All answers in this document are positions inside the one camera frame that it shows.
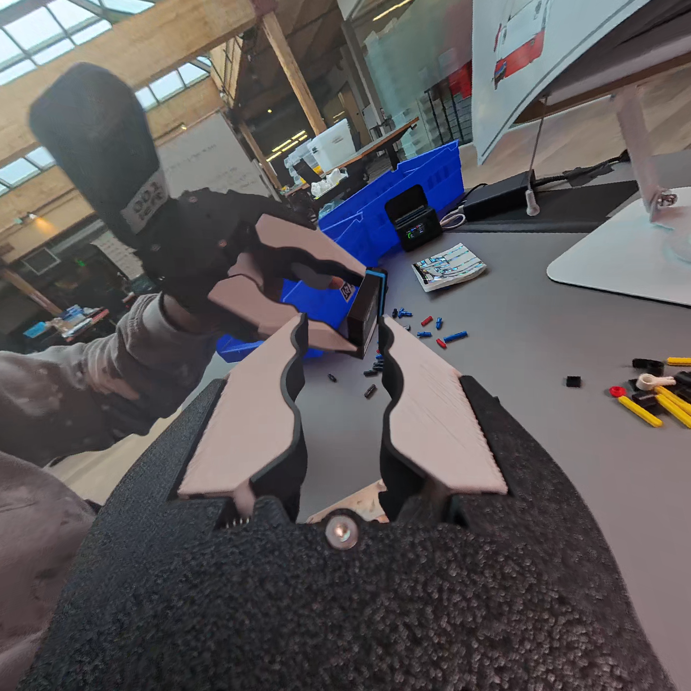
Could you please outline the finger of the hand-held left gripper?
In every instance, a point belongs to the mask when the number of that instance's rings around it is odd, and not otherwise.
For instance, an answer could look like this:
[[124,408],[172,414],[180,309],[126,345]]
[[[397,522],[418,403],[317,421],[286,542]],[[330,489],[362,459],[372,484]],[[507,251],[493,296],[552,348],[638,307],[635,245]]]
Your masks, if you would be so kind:
[[228,294],[280,296],[284,284],[319,290],[358,287],[366,267],[323,232],[268,214],[239,221],[229,239],[237,254],[228,272]]
[[358,355],[358,346],[322,321],[310,319],[295,306],[279,303],[267,297],[255,280],[238,274],[217,283],[209,293],[209,300],[250,324],[260,339],[266,340],[286,325],[307,325],[307,345],[324,352]]

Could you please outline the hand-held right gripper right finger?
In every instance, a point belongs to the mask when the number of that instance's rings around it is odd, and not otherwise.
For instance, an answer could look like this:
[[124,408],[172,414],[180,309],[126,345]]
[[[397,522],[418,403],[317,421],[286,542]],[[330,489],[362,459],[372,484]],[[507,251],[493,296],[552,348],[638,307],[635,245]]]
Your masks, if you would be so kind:
[[379,318],[381,384],[390,396],[381,451],[451,495],[509,492],[461,373],[389,316]]

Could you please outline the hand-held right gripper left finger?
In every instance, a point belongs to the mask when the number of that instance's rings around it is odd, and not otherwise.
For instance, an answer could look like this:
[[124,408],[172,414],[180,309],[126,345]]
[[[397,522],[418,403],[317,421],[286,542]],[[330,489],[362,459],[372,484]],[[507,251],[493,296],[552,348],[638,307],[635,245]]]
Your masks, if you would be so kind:
[[308,320],[290,319],[230,373],[177,487],[177,497],[231,500],[240,517],[256,500],[299,512],[307,447],[297,398],[305,385]]

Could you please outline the black camera battery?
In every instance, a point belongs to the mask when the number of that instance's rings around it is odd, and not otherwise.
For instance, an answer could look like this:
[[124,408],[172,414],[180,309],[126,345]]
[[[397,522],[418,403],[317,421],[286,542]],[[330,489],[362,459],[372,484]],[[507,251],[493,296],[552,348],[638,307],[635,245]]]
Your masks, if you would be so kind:
[[354,356],[363,360],[385,312],[388,272],[381,267],[367,269],[347,315],[348,341],[355,346]]

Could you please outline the black battery charger case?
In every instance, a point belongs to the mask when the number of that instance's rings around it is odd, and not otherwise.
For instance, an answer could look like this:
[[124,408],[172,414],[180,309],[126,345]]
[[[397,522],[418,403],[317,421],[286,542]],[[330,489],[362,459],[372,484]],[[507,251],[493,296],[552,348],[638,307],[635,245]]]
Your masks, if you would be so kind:
[[411,252],[443,234],[437,212],[428,204],[421,185],[413,185],[384,203],[400,245]]

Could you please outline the grey desk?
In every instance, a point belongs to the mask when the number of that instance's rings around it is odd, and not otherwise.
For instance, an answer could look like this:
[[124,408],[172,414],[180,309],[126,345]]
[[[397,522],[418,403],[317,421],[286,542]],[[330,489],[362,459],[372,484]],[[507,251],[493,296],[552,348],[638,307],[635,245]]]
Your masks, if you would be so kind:
[[[690,430],[653,429],[608,388],[633,377],[635,357],[690,353],[690,309],[575,288],[547,267],[583,235],[457,233],[416,253],[383,257],[386,306],[412,326],[441,316],[448,350],[560,465],[609,542],[635,610],[679,690],[690,689]],[[412,264],[463,243],[487,265],[471,281],[426,293]],[[567,388],[579,375],[582,388]]]

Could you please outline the whiteboard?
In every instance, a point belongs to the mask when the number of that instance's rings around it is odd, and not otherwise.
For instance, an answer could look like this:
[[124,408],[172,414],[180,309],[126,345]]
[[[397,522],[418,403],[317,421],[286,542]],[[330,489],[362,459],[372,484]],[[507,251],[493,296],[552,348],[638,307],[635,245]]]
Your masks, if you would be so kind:
[[262,168],[246,154],[219,110],[160,141],[157,148],[173,198],[208,188],[276,199]]

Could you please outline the scattered small connector pins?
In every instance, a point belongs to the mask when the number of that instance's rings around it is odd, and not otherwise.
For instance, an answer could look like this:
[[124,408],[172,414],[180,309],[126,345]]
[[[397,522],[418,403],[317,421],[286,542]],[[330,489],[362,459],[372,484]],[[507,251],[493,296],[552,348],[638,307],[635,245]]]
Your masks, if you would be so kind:
[[376,336],[381,380],[390,396],[393,409],[409,409],[435,415],[438,410],[460,410],[469,401],[462,385],[462,375],[436,351],[425,344],[434,339],[437,348],[447,343],[428,329],[431,320],[413,332],[395,318],[382,315],[372,318],[366,328],[364,350]]

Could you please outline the white storage box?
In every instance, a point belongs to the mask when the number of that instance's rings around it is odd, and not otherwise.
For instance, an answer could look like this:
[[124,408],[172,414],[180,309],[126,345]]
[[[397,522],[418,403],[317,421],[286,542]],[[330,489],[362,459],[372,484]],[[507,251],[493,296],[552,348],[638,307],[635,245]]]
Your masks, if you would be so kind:
[[308,150],[324,173],[330,173],[334,168],[340,168],[353,159],[357,147],[348,120],[341,119],[314,137],[308,145]]

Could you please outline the cream brick assembly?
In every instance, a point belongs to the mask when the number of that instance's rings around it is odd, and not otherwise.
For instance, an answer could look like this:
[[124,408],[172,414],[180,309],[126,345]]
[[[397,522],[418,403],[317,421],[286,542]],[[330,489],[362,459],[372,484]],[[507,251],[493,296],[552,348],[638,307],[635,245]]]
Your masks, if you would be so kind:
[[315,524],[321,522],[327,515],[333,513],[334,511],[340,511],[341,509],[348,509],[355,512],[361,518],[367,521],[376,521],[379,523],[388,523],[387,518],[383,508],[379,503],[379,494],[386,490],[385,484],[382,479],[377,479],[375,482],[361,488],[357,492],[344,497],[340,501],[330,505],[323,510],[312,514],[306,520],[308,524]]

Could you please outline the holographic sticker booklet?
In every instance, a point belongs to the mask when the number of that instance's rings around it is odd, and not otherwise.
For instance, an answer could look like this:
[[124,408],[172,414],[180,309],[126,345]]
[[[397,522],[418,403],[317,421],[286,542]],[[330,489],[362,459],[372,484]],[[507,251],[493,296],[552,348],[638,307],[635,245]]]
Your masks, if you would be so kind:
[[452,288],[471,281],[487,270],[487,265],[463,243],[412,264],[426,293]]

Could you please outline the black power adapter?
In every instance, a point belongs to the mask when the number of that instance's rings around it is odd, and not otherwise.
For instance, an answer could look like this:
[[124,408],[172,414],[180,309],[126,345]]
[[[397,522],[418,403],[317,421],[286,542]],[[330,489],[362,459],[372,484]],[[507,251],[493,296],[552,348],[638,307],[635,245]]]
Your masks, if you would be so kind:
[[503,213],[522,209],[527,215],[536,215],[539,207],[533,187],[536,178],[533,169],[489,185],[478,185],[467,192],[461,207],[467,222],[494,218]]

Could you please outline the person's grey sweatshirt torso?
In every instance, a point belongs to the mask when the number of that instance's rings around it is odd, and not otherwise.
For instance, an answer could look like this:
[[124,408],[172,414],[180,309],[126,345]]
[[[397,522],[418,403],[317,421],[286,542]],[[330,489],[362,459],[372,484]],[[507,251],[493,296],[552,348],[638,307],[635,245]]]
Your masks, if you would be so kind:
[[49,472],[1,454],[1,689],[30,668],[95,512]]

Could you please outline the white stand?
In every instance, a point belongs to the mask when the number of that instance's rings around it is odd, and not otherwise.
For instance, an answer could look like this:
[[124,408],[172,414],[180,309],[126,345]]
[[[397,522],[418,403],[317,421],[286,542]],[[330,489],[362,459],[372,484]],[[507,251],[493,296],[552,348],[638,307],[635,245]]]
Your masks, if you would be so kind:
[[685,186],[666,185],[653,156],[635,86],[614,95],[620,132],[640,199],[547,267],[550,280],[678,306],[690,306],[690,172]]

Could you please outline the printed instruction sheet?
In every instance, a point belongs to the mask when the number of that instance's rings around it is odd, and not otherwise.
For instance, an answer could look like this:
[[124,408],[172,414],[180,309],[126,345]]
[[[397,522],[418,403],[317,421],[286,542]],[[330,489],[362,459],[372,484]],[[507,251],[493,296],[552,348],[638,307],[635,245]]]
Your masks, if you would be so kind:
[[516,123],[690,62],[689,1],[474,1],[479,165]]

